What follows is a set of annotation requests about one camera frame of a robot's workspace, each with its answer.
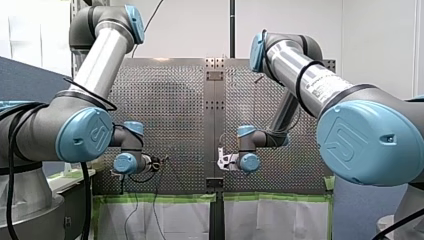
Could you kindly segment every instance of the robotic arm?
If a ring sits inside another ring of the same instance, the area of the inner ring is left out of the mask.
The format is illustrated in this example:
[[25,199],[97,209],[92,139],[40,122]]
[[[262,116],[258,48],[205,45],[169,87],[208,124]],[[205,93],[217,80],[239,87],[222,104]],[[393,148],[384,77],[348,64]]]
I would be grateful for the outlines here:
[[[6,212],[10,214],[11,209],[20,239],[64,238],[63,198],[55,195],[52,198],[41,170],[43,161],[88,162],[101,156],[108,147],[120,147],[122,153],[114,163],[116,172],[157,171],[159,160],[142,154],[143,124],[129,121],[115,125],[107,109],[110,103],[106,99],[124,55],[134,44],[144,41],[138,10],[133,6],[83,9],[71,23],[69,35],[72,52],[85,60],[74,81],[69,81],[68,90],[57,93],[49,105],[0,103],[2,239],[9,239],[8,228],[11,239],[17,239],[10,230],[12,221],[9,218],[6,221]],[[11,159],[13,168],[9,168]],[[12,207],[8,205],[10,186]],[[32,227],[37,221],[46,222],[46,226],[52,223],[49,227],[54,233]]]
[[353,85],[317,60],[321,49],[312,38],[265,31],[254,38],[250,68],[286,92],[269,129],[239,127],[239,154],[225,160],[246,172],[257,170],[256,148],[286,145],[288,126],[301,105],[318,119],[320,154],[336,175],[376,186],[422,182],[423,103],[397,99],[370,84]]

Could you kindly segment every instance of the perforated metal panel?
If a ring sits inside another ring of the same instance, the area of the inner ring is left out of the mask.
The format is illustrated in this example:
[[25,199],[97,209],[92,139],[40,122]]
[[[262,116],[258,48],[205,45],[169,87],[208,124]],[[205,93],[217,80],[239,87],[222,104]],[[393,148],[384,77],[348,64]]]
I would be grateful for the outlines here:
[[[335,70],[335,61],[325,61]],[[236,153],[236,131],[240,125],[253,124],[266,129],[285,90],[274,81],[248,69],[247,60],[226,62],[225,152]],[[302,112],[298,125],[290,132],[290,145],[277,149],[258,149],[259,171],[245,175],[224,174],[224,191],[274,191],[324,193],[323,177],[331,172],[320,159],[315,140],[316,119]]]
[[[161,177],[161,193],[205,192],[203,98],[203,59],[127,59],[119,71],[109,97],[118,106],[113,119],[142,122],[143,152],[170,156]],[[94,178],[95,194],[120,191],[119,179],[110,173],[119,151],[104,154],[105,170]],[[149,174],[135,178],[143,180]],[[152,192],[158,177],[144,184],[125,181],[125,191]]]
[[[266,128],[281,101],[284,89],[266,78],[255,84],[260,75],[247,68],[247,60],[226,59],[221,81],[207,80],[206,63],[205,59],[127,59],[110,94],[118,106],[112,113],[114,121],[144,123],[144,152],[170,156],[160,181],[161,193],[206,192],[206,177],[222,176],[216,166],[221,133],[226,133],[225,152],[237,152],[237,127]],[[335,70],[334,61],[326,64]],[[212,109],[213,102],[219,108]],[[291,131],[291,144],[259,149],[261,169],[249,176],[224,174],[224,191],[324,193],[323,176],[331,173],[319,157],[315,127],[316,120],[302,113]],[[119,179],[110,173],[117,154],[119,149],[110,149],[102,157],[104,170],[94,178],[95,194],[120,192]],[[124,188],[153,192],[158,179],[159,174],[144,184],[126,181]]]

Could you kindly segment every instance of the cable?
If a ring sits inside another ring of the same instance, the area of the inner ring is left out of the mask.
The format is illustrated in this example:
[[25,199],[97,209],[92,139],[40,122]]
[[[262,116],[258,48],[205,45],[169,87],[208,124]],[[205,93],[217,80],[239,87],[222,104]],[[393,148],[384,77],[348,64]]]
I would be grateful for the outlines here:
[[148,178],[147,178],[147,179],[145,179],[145,180],[137,180],[137,179],[133,178],[133,177],[132,177],[132,175],[128,175],[128,178],[129,178],[131,181],[135,182],[135,183],[146,183],[146,182],[148,182],[148,181],[152,180],[152,178],[153,178],[155,175],[156,175],[156,172],[153,172],[153,173],[152,173],[152,175],[150,175],[150,177],[148,177]]
[[6,202],[6,222],[7,222],[7,229],[9,231],[9,235],[12,238],[12,240],[19,240],[19,238],[18,238],[18,236],[15,232],[15,229],[13,227],[13,220],[12,220],[13,193],[14,193],[14,185],[15,185],[14,153],[15,153],[15,148],[17,147],[16,136],[18,135],[19,131],[21,130],[21,128],[23,127],[25,122],[32,116],[32,114],[34,114],[35,112],[37,112],[41,108],[47,107],[47,105],[43,104],[43,103],[35,103],[34,106],[28,104],[28,105],[23,105],[23,106],[20,106],[20,107],[21,107],[21,111],[30,111],[30,112],[24,118],[24,120],[16,126],[16,128],[13,130],[11,138],[9,139],[9,149],[8,149],[8,151],[9,151],[8,152],[9,184],[8,184],[7,202]]
[[125,238],[128,240],[128,233],[127,233],[127,224],[128,224],[128,220],[130,220],[131,216],[137,212],[138,210],[138,197],[137,197],[137,193],[134,193],[135,196],[135,208],[134,210],[130,213],[130,215],[128,215],[127,219],[125,219],[125,223],[124,223],[124,231],[125,231]]
[[155,207],[155,203],[156,203],[156,199],[158,197],[158,193],[159,193],[159,187],[160,187],[160,183],[162,181],[162,175],[165,172],[164,169],[161,170],[162,172],[159,175],[159,179],[158,179],[158,183],[156,184],[156,189],[155,189],[155,196],[153,198],[153,213],[155,214],[155,218],[156,218],[156,223],[158,225],[158,229],[160,232],[160,235],[162,235],[163,240],[166,240],[165,235],[162,232],[162,228],[160,227],[160,223],[159,223],[159,218],[158,215],[156,213],[156,207]]
[[385,236],[390,233],[393,232],[394,230],[400,228],[401,226],[409,223],[410,221],[417,219],[421,216],[424,215],[424,208],[421,210],[416,211],[415,213],[403,218],[402,220],[396,222],[395,224],[393,224],[392,226],[384,229],[383,231],[381,231],[380,233],[378,233],[377,235],[375,235],[375,237],[372,238],[372,240],[382,240],[385,238]]
[[85,219],[84,226],[82,229],[81,238],[82,240],[88,240],[90,234],[90,220],[91,220],[91,189],[90,189],[90,175],[88,174],[87,163],[81,163],[82,174],[84,176],[84,187],[85,187]]
[[305,72],[308,70],[309,67],[312,67],[314,65],[321,65],[324,67],[324,64],[320,61],[317,60],[313,60],[311,62],[309,62],[307,65],[305,65],[304,67],[302,67],[302,69],[299,72],[299,75],[297,75],[297,79],[296,79],[296,98],[297,101],[299,102],[300,106],[305,110],[305,112],[309,115],[311,115],[312,117],[314,116],[311,111],[309,111],[308,107],[306,107],[305,103],[303,102],[302,96],[300,94],[300,85],[302,83],[302,78],[303,78],[303,74],[305,74]]
[[70,79],[68,77],[64,77],[63,80],[65,82],[68,82],[68,83],[70,83],[72,85],[75,85],[75,86],[81,88],[82,90],[84,90],[85,92],[87,92],[88,94],[90,94],[92,97],[97,98],[97,99],[101,100],[102,102],[106,103],[107,105],[109,105],[111,108],[106,109],[107,111],[116,111],[116,110],[118,110],[118,107],[115,104],[113,104],[112,102],[108,101],[107,99],[105,99],[105,98],[97,95],[96,93],[88,90],[87,88],[85,88],[81,84],[74,82],[74,80],[72,80],[72,79]]
[[[144,32],[146,32],[146,31],[147,31],[147,29],[149,28],[149,26],[150,26],[150,22],[151,22],[151,21],[153,20],[153,18],[155,17],[155,15],[156,15],[157,11],[159,10],[160,5],[162,5],[163,1],[164,1],[164,0],[160,0],[160,2],[158,3],[158,5],[156,6],[155,11],[153,12],[152,16],[150,17],[149,21],[147,22],[147,25],[146,25],[146,28],[144,29]],[[137,51],[137,48],[138,48],[138,44],[135,46],[135,48],[134,48],[134,50],[133,50],[133,52],[132,52],[132,54],[131,54],[131,58],[134,58],[134,54],[135,54],[135,51]]]

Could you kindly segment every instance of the vertical metal post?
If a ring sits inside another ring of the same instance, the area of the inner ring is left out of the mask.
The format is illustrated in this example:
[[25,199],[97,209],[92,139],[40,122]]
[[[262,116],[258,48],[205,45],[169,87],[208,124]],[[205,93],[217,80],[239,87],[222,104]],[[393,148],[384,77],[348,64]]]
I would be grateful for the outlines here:
[[236,57],[236,0],[230,0],[230,58]]
[[216,164],[218,159],[218,142],[225,129],[225,59],[206,59],[206,94],[210,100],[205,102],[205,121],[212,122],[212,132],[205,134],[205,154],[212,162],[213,177],[207,178],[207,189],[216,194],[216,201],[210,208],[210,240],[225,240],[223,174]]

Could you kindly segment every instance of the blue joint cap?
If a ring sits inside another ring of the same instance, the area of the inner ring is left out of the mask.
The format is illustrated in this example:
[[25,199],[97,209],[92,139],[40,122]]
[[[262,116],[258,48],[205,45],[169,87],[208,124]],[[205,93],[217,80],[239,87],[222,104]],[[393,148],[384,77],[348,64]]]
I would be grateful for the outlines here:
[[237,129],[237,137],[239,137],[239,138],[244,137],[246,135],[251,134],[254,131],[256,131],[256,128],[253,125],[243,125],[243,126],[240,126]]
[[136,44],[144,42],[144,25],[138,9],[132,5],[125,5],[128,18],[130,19],[131,28],[134,31],[134,41]]
[[130,153],[121,153],[116,156],[113,168],[121,174],[133,174],[137,172],[137,160]]
[[385,105],[339,103],[318,122],[322,159],[341,178],[356,184],[396,186],[424,169],[424,141],[415,125]]
[[69,163],[88,162],[102,155],[112,139],[110,115],[101,108],[84,108],[63,124],[56,137],[56,154]]
[[30,102],[32,101],[0,101],[0,111]]
[[124,126],[135,133],[144,135],[144,125],[141,122],[126,121],[124,122]]
[[260,160],[256,154],[248,153],[240,159],[240,168],[244,172],[252,173],[259,169]]
[[253,38],[252,46],[250,47],[249,60],[249,67],[253,72],[262,72],[262,59],[264,56],[265,39],[262,38],[262,33],[256,34],[255,38]]

